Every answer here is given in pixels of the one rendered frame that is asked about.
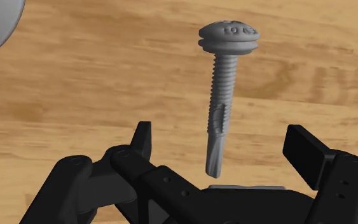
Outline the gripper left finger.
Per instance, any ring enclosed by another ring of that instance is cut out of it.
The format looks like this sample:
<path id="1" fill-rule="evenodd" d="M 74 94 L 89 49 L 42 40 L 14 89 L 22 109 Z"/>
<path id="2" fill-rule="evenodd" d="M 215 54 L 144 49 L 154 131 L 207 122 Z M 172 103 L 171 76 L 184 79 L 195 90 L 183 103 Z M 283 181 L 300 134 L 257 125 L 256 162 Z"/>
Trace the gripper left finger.
<path id="1" fill-rule="evenodd" d="M 151 123 L 139 122 L 129 145 L 113 146 L 97 162 L 60 159 L 19 224 L 91 224 L 114 205 L 130 224 L 203 224 L 202 192 L 151 155 Z"/>

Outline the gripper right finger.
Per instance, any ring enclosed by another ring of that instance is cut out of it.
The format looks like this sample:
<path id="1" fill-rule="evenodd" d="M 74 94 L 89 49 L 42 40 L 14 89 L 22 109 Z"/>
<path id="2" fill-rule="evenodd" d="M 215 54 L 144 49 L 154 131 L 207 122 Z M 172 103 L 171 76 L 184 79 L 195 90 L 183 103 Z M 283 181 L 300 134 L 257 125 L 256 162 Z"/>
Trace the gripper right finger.
<path id="1" fill-rule="evenodd" d="M 304 224 L 358 224 L 358 156 L 327 147 L 295 124 L 287 127 L 283 155 L 317 191 Z"/>

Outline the grey screw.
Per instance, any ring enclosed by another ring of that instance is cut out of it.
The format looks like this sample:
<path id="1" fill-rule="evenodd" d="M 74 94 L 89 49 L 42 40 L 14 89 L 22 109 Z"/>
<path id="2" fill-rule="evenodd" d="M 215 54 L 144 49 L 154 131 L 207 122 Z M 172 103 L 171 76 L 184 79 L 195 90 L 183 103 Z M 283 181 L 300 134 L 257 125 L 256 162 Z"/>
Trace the grey screw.
<path id="1" fill-rule="evenodd" d="M 238 57 L 258 47 L 260 33 L 243 22 L 223 20 L 206 25 L 199 30 L 198 35 L 198 45 L 203 51 L 214 55 L 205 172 L 218 178 L 230 126 Z"/>

